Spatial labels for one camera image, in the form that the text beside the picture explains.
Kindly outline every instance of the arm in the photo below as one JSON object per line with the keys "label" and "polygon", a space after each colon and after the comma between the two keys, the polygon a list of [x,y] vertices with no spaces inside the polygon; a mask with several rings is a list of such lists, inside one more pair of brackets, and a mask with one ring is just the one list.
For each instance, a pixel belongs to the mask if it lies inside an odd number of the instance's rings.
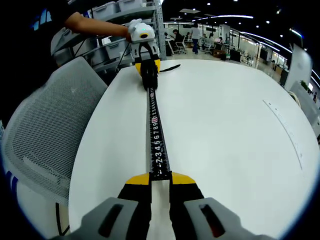
{"label": "arm", "polygon": [[130,39],[130,33],[126,26],[113,24],[106,21],[100,21],[93,18],[87,18],[80,13],[73,13],[65,22],[64,25],[75,33],[119,36]]}

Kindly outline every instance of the mesh chair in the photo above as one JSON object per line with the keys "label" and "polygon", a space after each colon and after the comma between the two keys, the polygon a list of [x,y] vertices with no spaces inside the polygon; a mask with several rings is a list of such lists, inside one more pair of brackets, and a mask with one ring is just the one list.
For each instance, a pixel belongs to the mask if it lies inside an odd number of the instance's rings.
{"label": "mesh chair", "polygon": [[184,54],[187,54],[187,52],[186,52],[185,38],[186,38],[186,36],[183,37],[182,42],[176,42],[176,43],[175,43],[175,45],[176,45],[176,47],[178,48],[178,50],[176,50],[174,53],[178,53],[178,54],[184,53]]}
{"label": "mesh chair", "polygon": [[205,54],[210,53],[213,54],[213,50],[215,49],[214,41],[210,38],[204,39],[204,46],[205,46]]}
{"label": "mesh chair", "polygon": [[1,147],[8,169],[30,189],[68,205],[78,147],[106,89],[83,57],[56,70],[5,129]]}

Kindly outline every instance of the black cable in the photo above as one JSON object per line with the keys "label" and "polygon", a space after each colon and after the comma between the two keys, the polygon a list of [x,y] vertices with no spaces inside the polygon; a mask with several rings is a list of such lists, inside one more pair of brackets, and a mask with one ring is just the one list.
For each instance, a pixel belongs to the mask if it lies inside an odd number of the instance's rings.
{"label": "black cable", "polygon": [[58,227],[59,236],[62,236],[59,203],[57,202],[55,203],[55,219],[56,219],[56,225]]}
{"label": "black cable", "polygon": [[68,225],[67,228],[64,230],[64,232],[62,232],[61,222],[60,222],[60,208],[59,208],[59,203],[57,202],[55,203],[55,219],[56,219],[56,225],[58,227],[59,236],[66,235],[66,233],[70,229],[70,225]]}
{"label": "black cable", "polygon": [[167,69],[161,70],[160,73],[171,71],[171,70],[176,69],[176,68],[178,68],[178,67],[180,67],[180,66],[181,66],[181,64],[178,64],[178,65],[169,67],[169,68],[167,68]]}
{"label": "black cable", "polygon": [[62,233],[62,236],[66,235],[66,233],[69,231],[69,229],[70,229],[70,225],[68,225],[68,226],[66,227],[66,229],[65,229],[64,232]]}
{"label": "black cable", "polygon": [[130,42],[129,42],[128,45],[125,47],[125,50],[124,50],[124,52],[123,52],[123,54],[122,54],[122,56],[121,56],[121,58],[120,58],[120,61],[119,61],[118,65],[117,65],[116,68],[115,68],[114,73],[117,72],[117,69],[118,69],[118,67],[119,67],[119,65],[120,65],[120,63],[121,63],[121,61],[122,61],[122,58],[124,57],[124,55],[125,55],[125,53],[126,53],[126,51],[127,51],[127,48],[129,47],[129,45],[130,45]]}
{"label": "black cable", "polygon": [[76,57],[77,53],[79,52],[80,48],[82,47],[82,45],[85,43],[85,40],[82,41],[81,45],[79,46],[79,48],[76,50],[74,57]]}

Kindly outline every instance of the round white table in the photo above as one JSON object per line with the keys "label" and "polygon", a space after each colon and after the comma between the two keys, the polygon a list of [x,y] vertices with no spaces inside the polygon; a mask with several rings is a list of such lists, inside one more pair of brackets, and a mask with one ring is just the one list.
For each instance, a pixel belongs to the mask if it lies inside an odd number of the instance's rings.
{"label": "round white table", "polygon": [[[158,108],[171,170],[190,176],[254,234],[280,238],[313,192],[319,146],[290,95],[260,70],[212,60],[167,60]],[[297,150],[272,103],[294,135]],[[71,231],[132,176],[148,172],[147,93],[134,66],[102,96],[83,134],[69,191]]]}

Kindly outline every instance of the tape measure blade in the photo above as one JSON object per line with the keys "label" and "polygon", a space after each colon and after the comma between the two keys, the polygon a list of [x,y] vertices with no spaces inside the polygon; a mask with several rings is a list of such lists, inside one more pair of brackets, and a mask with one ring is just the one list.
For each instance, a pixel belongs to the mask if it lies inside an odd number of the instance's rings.
{"label": "tape measure blade", "polygon": [[168,180],[171,170],[161,125],[155,89],[148,88],[149,110],[149,144],[150,144],[150,177],[151,180]]}

